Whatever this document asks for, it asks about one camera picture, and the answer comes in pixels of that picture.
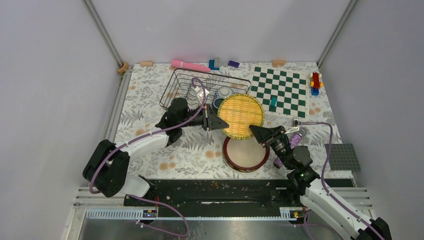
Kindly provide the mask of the beige plate dark red rim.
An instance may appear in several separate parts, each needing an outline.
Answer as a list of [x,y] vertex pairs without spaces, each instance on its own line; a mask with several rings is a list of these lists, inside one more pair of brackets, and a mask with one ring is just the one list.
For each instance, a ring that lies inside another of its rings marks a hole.
[[260,158],[263,159],[264,165],[269,159],[270,148],[263,147],[257,142],[255,137],[251,137],[249,139],[244,140],[226,137],[222,146],[222,154],[223,158],[224,156],[226,156],[227,158],[232,159],[236,157]]

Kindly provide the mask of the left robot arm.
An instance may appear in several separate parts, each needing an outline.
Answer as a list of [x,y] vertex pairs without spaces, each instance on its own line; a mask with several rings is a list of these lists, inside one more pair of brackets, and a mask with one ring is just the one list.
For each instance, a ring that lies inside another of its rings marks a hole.
[[218,117],[209,104],[201,103],[198,108],[190,109],[186,99],[179,97],[172,100],[151,131],[120,146],[108,139],[102,140],[82,174],[89,181],[89,192],[103,194],[107,198],[116,194],[130,195],[144,206],[152,204],[154,190],[143,177],[128,173],[130,163],[171,146],[182,136],[183,128],[195,126],[212,131],[226,129],[229,124]]

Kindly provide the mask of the dark green mug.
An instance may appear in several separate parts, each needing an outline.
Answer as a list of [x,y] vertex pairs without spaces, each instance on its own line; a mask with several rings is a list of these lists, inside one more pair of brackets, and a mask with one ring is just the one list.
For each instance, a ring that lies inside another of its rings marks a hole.
[[218,109],[220,107],[220,105],[222,104],[222,102],[225,100],[225,98],[223,97],[217,97],[213,100],[212,102],[212,109],[215,113],[218,112]]

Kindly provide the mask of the yellow woven bamboo tray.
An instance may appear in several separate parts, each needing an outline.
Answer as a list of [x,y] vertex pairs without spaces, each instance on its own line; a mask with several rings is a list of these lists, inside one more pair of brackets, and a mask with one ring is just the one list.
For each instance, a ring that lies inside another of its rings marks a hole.
[[218,108],[217,115],[228,127],[222,132],[235,140],[247,140],[253,137],[249,126],[263,126],[265,111],[259,101],[244,93],[236,93],[224,99]]

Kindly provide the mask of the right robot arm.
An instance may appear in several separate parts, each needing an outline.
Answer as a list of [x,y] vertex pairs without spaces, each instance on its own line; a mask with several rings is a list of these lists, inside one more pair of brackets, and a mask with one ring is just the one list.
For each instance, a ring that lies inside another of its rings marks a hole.
[[287,201],[293,206],[303,205],[323,219],[342,240],[390,240],[388,223],[382,218],[371,218],[332,190],[311,164],[307,146],[291,147],[288,133],[294,133],[308,122],[294,121],[292,128],[266,128],[250,125],[249,129],[259,144],[271,148],[282,165],[290,172]]

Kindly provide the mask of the mint green flower plate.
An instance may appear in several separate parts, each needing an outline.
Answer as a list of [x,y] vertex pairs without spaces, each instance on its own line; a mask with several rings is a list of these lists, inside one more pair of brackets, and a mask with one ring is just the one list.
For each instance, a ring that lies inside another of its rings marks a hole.
[[228,167],[243,174],[253,173],[264,164],[263,159],[256,157],[236,157],[233,159],[224,156],[223,159]]

